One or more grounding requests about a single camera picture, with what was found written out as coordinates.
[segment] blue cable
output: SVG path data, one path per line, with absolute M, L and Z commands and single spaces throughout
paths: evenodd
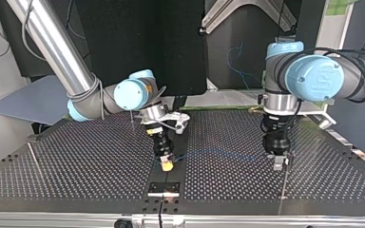
M 245 76 L 251 76 L 251 77 L 254 77 L 255 79 L 257 79 L 257 81 L 259 81 L 260 82 L 260 80 L 254 75 L 254 74 L 250 74 L 250 73 L 245 73 L 245 72 L 243 72 L 243 71 L 240 71 L 240 70 L 238 70 L 238 69 L 236 69 L 236 68 L 234 68 L 233 66 L 232 66 L 232 64 L 230 63 L 230 52 L 232 51 L 232 50 L 236 50 L 236 49 L 238 49 L 239 50 L 239 53 L 238 53 L 238 55 L 235 57 L 235 58 L 238 58 L 240 55 L 241 55 L 241 53 L 242 53 L 242 45 L 243 45 L 243 41 L 241 41 L 241 45 L 240 45 L 240 47 L 232 47 L 232 48 L 230 48 L 229 49 L 229 51 L 227 51 L 227 55 L 226 55 L 226 62 L 227 62 L 227 65 L 229 66 L 229 68 L 230 69 L 232 69 L 233 71 L 235 71 L 236 73 L 238 73 L 240 76 L 241 76 L 241 78 L 242 78 L 242 81 L 244 82 L 244 84 L 245 84 L 245 86 L 247 87 L 247 89 L 250 89 L 250 87 L 248 86 L 248 84 L 247 84 L 247 82 L 245 82 Z

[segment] small yellow object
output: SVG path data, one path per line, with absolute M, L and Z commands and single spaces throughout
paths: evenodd
M 164 161 L 162 162 L 162 170 L 164 172 L 171 171 L 173 169 L 174 165 L 172 161 Z

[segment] perforated metal table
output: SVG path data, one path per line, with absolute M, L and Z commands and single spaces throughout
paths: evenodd
M 261 114 L 188 114 L 174 139 L 184 159 L 170 173 L 129 113 L 52 127 L 0 161 L 0 213 L 365 217 L 365 161 L 309 119 L 291 130 L 295 160 L 282 199 L 284 172 L 263 152 Z M 147 196 L 151 182 L 167 181 L 180 184 L 178 198 Z

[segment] black backdrop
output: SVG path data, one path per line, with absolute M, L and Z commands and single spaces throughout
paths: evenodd
M 165 95 L 206 90 L 203 0 L 76 0 L 92 68 L 105 86 L 152 69 Z

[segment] robotic arm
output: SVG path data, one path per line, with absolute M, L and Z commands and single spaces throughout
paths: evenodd
M 154 139 L 154 150 L 163 170 L 171 170 L 173 144 L 167 130 L 182 134 L 189 116 L 169 112 L 162 105 L 162 92 L 152 71 L 133 73 L 119 84 L 103 88 L 72 44 L 49 0 L 7 1 L 66 89 L 70 116 L 82 122 L 124 110 L 140 110 L 141 124 Z M 176 121 L 176 125 L 166 124 L 168 121 Z
M 314 50 L 325 50 L 341 57 L 316 55 Z M 343 52 L 362 55 L 354 58 Z M 263 100 L 266 113 L 261 123 L 265 132 L 262 145 L 275 157 L 274 169 L 281 169 L 290 152 L 287 133 L 293 127 L 302 103 L 333 98 L 365 102 L 365 50 L 303 50 L 301 42 L 274 43 L 268 47 L 265 94 L 259 99 Z

